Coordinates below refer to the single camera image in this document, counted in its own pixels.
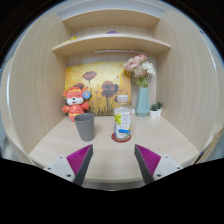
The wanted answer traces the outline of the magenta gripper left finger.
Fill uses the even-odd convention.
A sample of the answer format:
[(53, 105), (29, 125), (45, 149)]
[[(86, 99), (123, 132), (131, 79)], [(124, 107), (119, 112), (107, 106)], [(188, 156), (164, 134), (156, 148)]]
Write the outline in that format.
[(93, 156), (93, 145), (87, 145), (66, 157), (74, 175), (74, 183), (81, 186)]

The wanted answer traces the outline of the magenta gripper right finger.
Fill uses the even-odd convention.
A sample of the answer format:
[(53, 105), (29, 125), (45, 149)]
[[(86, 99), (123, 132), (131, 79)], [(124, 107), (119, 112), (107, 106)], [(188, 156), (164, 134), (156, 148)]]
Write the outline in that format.
[(160, 162), (161, 156), (138, 144), (135, 145), (134, 155), (139, 164), (144, 183), (152, 183), (154, 181), (153, 174)]

